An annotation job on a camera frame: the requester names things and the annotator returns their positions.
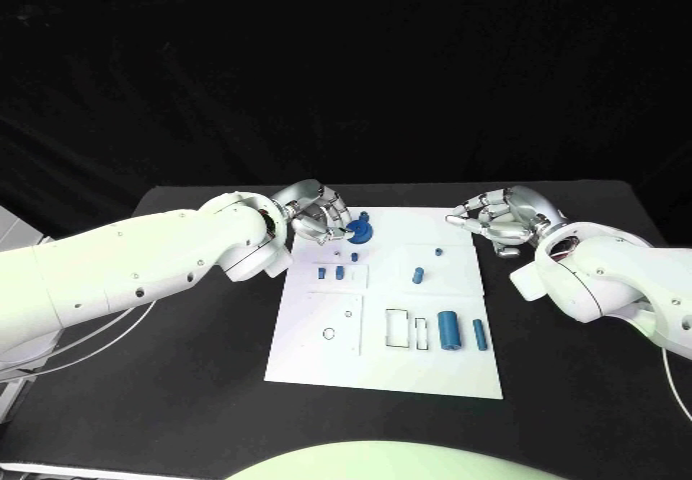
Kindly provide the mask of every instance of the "white board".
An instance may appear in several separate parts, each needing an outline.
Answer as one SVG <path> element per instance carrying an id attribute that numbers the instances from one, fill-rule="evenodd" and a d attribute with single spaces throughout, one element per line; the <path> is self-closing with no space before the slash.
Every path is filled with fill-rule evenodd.
<path id="1" fill-rule="evenodd" d="M 355 218 L 361 210 L 351 209 Z M 447 209 L 365 210 L 375 233 L 364 245 L 341 241 L 320 247 L 296 236 L 266 380 L 502 399 L 470 233 L 444 222 Z M 339 265 L 343 280 L 336 280 Z M 413 283 L 416 267 L 426 269 L 421 284 Z M 391 324 L 397 337 L 408 325 L 408 348 L 400 338 L 400 346 L 387 345 L 388 309 L 408 312 L 408 324 L 401 314 Z M 456 351 L 440 346 L 437 313 L 447 310 L 459 317 Z M 476 344 L 476 318 L 486 351 Z"/>

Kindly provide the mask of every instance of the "robotic hand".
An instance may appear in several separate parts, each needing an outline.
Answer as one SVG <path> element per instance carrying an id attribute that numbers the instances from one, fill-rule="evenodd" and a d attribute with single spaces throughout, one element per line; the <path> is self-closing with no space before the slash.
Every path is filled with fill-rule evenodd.
<path id="1" fill-rule="evenodd" d="M 0 354 L 62 328 L 196 285 L 214 265 L 232 281 L 290 266 L 287 224 L 320 243 L 354 236 L 339 194 L 304 180 L 274 197 L 219 195 L 199 210 L 131 218 L 0 253 Z"/>
<path id="2" fill-rule="evenodd" d="M 652 248 L 616 228 L 570 223 L 522 186 L 472 198 L 447 222 L 486 237 L 501 258 L 518 257 L 524 243 L 537 248 L 534 261 L 511 275 L 528 301 L 548 295 L 583 323 L 622 318 L 656 345 L 692 359 L 692 250 Z"/>

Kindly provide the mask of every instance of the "black table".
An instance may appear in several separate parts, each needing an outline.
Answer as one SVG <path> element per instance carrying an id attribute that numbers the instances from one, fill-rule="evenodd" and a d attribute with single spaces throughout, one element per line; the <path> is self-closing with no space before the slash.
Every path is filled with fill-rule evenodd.
<path id="1" fill-rule="evenodd" d="M 662 245 L 625 183 L 527 185 L 574 220 Z M 336 190 L 351 205 L 454 207 L 505 186 Z M 237 189 L 279 190 L 156 188 L 136 215 L 199 208 Z M 38 381 L 2 439 L 0 462 L 224 478 L 303 447 L 387 439 L 486 453 L 574 479 L 689 477 L 692 425 L 659 348 L 620 320 L 583 325 L 548 299 L 525 302 L 509 274 L 529 256 L 501 260 L 477 238 L 476 247 L 505 400 L 264 382 L 283 275 L 232 283 L 214 269 L 196 288 L 159 302 L 111 349 Z M 671 362 L 692 404 L 692 364 L 675 355 Z"/>

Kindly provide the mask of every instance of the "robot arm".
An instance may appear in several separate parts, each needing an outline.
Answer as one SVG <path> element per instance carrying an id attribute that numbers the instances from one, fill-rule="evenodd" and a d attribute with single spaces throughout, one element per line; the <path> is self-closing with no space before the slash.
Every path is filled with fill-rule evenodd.
<path id="1" fill-rule="evenodd" d="M 479 220 L 469 217 L 483 207 Z M 502 213 L 493 218 L 493 208 Z M 493 241 L 498 256 L 535 259 L 511 279 L 527 300 L 548 295 L 580 322 L 625 319 L 652 342 L 692 358 L 692 251 L 652 248 L 622 230 L 570 223 L 550 201 L 527 187 L 490 192 L 466 202 L 447 221 Z"/>
<path id="2" fill-rule="evenodd" d="M 276 277 L 292 264 L 287 223 L 322 244 L 354 235 L 349 221 L 336 192 L 306 180 L 273 198 L 224 194 L 199 210 L 137 217 L 2 253 L 0 353 L 186 290 L 214 265 L 232 281 L 261 270 Z"/>

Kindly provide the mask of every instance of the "white cable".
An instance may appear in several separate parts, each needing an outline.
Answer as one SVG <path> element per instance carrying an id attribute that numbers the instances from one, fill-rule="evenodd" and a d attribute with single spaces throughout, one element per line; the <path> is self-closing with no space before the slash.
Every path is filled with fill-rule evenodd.
<path id="1" fill-rule="evenodd" d="M 0 370 L 0 373 L 5 373 L 5 372 L 9 372 L 12 370 L 18 370 L 19 368 L 22 368 L 25 365 L 29 365 L 31 363 L 39 361 L 39 360 L 44 360 L 45 358 L 51 358 L 51 357 L 55 357 L 55 355 L 59 355 L 62 352 L 65 352 L 67 350 L 70 350 L 72 347 L 77 347 L 82 342 L 85 342 L 91 337 L 94 337 L 94 335 L 98 335 L 107 328 L 113 327 L 113 325 L 116 325 L 116 323 L 120 322 L 120 320 L 123 320 L 123 318 L 126 318 L 127 314 L 134 310 L 134 308 L 130 308 L 129 310 L 126 310 L 120 315 L 119 317 L 111 320 L 101 328 L 98 328 L 97 330 L 94 330 L 87 336 L 84 336 L 80 340 L 77 340 L 75 342 L 72 342 L 70 345 L 65 345 L 64 347 L 61 347 L 58 350 L 54 350 L 52 352 L 49 353 L 45 353 L 44 355 L 41 355 L 39 357 L 36 358 L 32 358 L 31 360 L 28 360 L 26 362 L 22 362 L 22 363 L 18 363 L 15 365 L 12 365 L 12 367 L 8 367 L 8 368 L 3 368 Z"/>
<path id="2" fill-rule="evenodd" d="M 671 384 L 671 390 L 674 391 L 675 399 L 678 400 L 678 404 L 681 405 L 682 411 L 692 422 L 692 415 L 689 414 L 688 407 L 682 403 L 681 396 L 678 395 L 678 390 L 675 389 L 674 377 L 671 376 L 671 367 L 668 366 L 668 350 L 665 348 L 661 349 L 663 352 L 663 367 L 666 369 L 666 376 L 668 376 L 668 383 Z"/>
<path id="3" fill-rule="evenodd" d="M 133 325 L 130 326 L 130 328 L 116 337 L 114 340 L 111 340 L 111 342 L 108 342 L 98 350 L 95 350 L 94 352 L 91 352 L 88 355 L 85 355 L 82 358 L 78 358 L 74 362 L 70 362 L 67 363 L 65 365 L 61 365 L 59 367 L 55 367 L 49 370 L 44 370 L 41 372 L 36 372 L 36 373 L 28 373 L 26 375 L 18 375 L 16 377 L 9 377 L 9 378 L 3 378 L 0 379 L 0 383 L 5 383 L 5 382 L 12 382 L 13 380 L 20 380 L 23 378 L 29 378 L 29 377 L 38 377 L 39 375 L 44 375 L 46 373 L 52 373 L 52 372 L 57 372 L 58 370 L 62 370 L 64 368 L 68 368 L 71 367 L 72 365 L 77 365 L 80 362 L 82 362 L 84 360 L 87 360 L 88 358 L 91 358 L 94 355 L 97 355 L 97 353 L 101 353 L 130 332 L 131 330 L 134 329 L 134 327 L 139 325 L 139 323 L 144 320 L 144 317 L 147 316 L 147 313 L 149 311 L 152 310 L 152 307 L 156 305 L 156 300 L 150 303 L 149 305 L 149 308 L 146 310 L 146 312 L 142 314 L 142 317 L 137 319 L 137 321 L 133 323 Z"/>

